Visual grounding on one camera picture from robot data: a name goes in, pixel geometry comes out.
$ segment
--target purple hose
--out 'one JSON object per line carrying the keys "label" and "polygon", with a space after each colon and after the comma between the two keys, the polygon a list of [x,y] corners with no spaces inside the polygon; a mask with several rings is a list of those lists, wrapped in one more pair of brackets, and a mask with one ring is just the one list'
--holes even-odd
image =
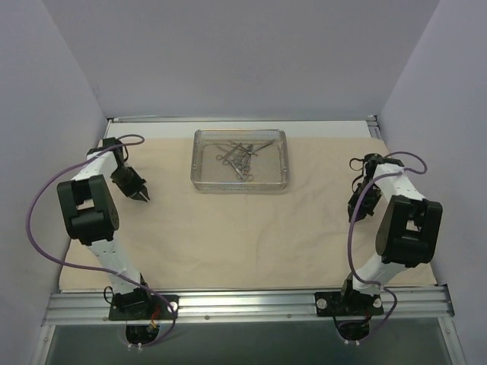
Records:
{"label": "purple hose", "polygon": [[[428,166],[426,165],[426,162],[424,162],[424,160],[422,158],[420,158],[420,156],[417,156],[411,152],[398,151],[398,152],[393,152],[392,154],[387,154],[384,157],[390,157],[390,156],[393,156],[395,154],[407,154],[408,156],[412,156],[412,157],[416,158],[419,162],[421,162],[424,169],[423,169],[423,171],[418,171],[418,170],[412,169],[411,167],[404,167],[403,171],[400,173],[385,173],[383,175],[375,177],[364,187],[364,189],[362,190],[362,193],[358,197],[357,204],[355,205],[355,209],[353,210],[352,218],[350,219],[349,237],[347,239],[347,258],[349,260],[349,266],[350,266],[350,270],[351,270],[353,276],[358,281],[360,281],[362,284],[377,285],[378,287],[381,287],[381,283],[379,281],[366,281],[366,280],[362,279],[360,276],[358,276],[357,271],[355,270],[355,266],[353,265],[353,258],[352,258],[353,228],[354,228],[355,223],[357,221],[358,209],[360,208],[362,202],[364,201],[365,194],[367,194],[367,191],[380,179],[385,179],[386,177],[400,176],[401,174],[405,173],[406,171],[411,171],[412,173],[417,173],[418,175],[424,175],[428,171]],[[392,290],[387,288],[387,287],[383,287],[382,289],[384,289],[384,291],[386,291],[387,293],[389,293],[390,295],[393,296],[394,303],[390,307],[389,312],[387,312],[387,314],[382,319],[382,321],[377,326],[375,326],[374,329],[372,329],[372,331],[362,339],[362,341],[369,339],[375,332],[377,332],[387,322],[387,320],[393,314],[393,311],[397,307],[397,296],[396,296],[396,294],[394,292],[392,292]]]}
{"label": "purple hose", "polygon": [[97,159],[99,156],[101,156],[102,154],[105,154],[106,152],[108,151],[111,151],[111,150],[114,150],[114,149],[117,149],[119,148],[120,146],[136,146],[138,144],[142,144],[145,142],[145,138],[142,137],[141,135],[136,135],[136,134],[131,134],[131,135],[123,135],[122,137],[119,137],[118,139],[123,139],[123,138],[128,138],[128,137],[137,137],[137,138],[140,138],[140,141],[137,141],[137,142],[129,142],[129,143],[124,143],[124,144],[116,144],[114,146],[111,146],[109,148],[107,148],[106,150],[103,150],[101,151],[99,154],[97,154],[96,156],[92,157],[91,159],[89,160],[86,160],[85,162],[81,162],[81,163],[77,163],[71,167],[67,167],[65,168],[64,170],[60,171],[59,173],[57,173],[55,176],[53,176],[52,178],[50,178],[40,189],[39,191],[37,192],[37,194],[34,196],[32,202],[30,203],[30,206],[29,206],[29,209],[27,210],[27,216],[26,216],[26,219],[25,219],[25,231],[27,233],[27,238],[29,239],[29,242],[30,244],[32,245],[32,247],[39,253],[41,254],[42,256],[44,256],[46,259],[52,261],[52,262],[55,262],[56,264],[59,264],[59,265],[62,265],[62,266],[68,266],[69,268],[79,268],[81,270],[91,270],[91,271],[101,271],[101,272],[106,272],[107,274],[111,274],[111,275],[115,275],[115,276],[118,276],[119,278],[123,279],[124,281],[127,281],[128,283],[132,284],[132,285],[135,285],[136,287],[140,287],[141,289],[144,289],[146,291],[148,291],[149,293],[151,294],[154,294],[157,298],[159,298],[160,300],[162,300],[164,303],[167,304],[167,308],[170,310],[171,314],[173,315],[173,321],[170,325],[170,327],[166,330],[166,332],[160,336],[158,336],[156,338],[156,340],[154,340],[153,342],[151,342],[150,344],[155,344],[159,341],[162,341],[164,338],[166,338],[169,333],[173,330],[174,326],[176,325],[176,316],[175,316],[175,312],[174,312],[174,309],[173,307],[170,305],[169,301],[164,298],[162,295],[160,295],[157,291],[155,290],[152,290],[150,287],[146,287],[145,285],[142,285],[136,281],[133,281],[132,279],[130,278],[127,278],[126,276],[124,275],[121,275],[120,273],[118,273],[117,271],[114,271],[114,270],[110,270],[108,268],[97,268],[95,266],[86,266],[86,265],[78,265],[78,264],[73,264],[71,262],[66,262],[66,261],[63,261],[63,260],[60,260],[60,259],[57,259],[56,257],[54,256],[51,256],[49,253],[47,253],[46,251],[44,251],[40,246],[39,244],[36,242],[36,240],[33,238],[33,234],[32,234],[32,227],[31,227],[31,221],[32,221],[32,214],[33,214],[33,210],[35,209],[36,207],[36,204],[37,202],[39,201],[41,195],[47,190],[47,188],[49,188],[51,186],[51,184],[53,184],[60,176],[64,175],[65,173],[68,173],[70,171],[73,171],[73,170],[76,170],[80,167],[83,167],[85,165],[88,165],[90,162],[94,161],[95,159]]}

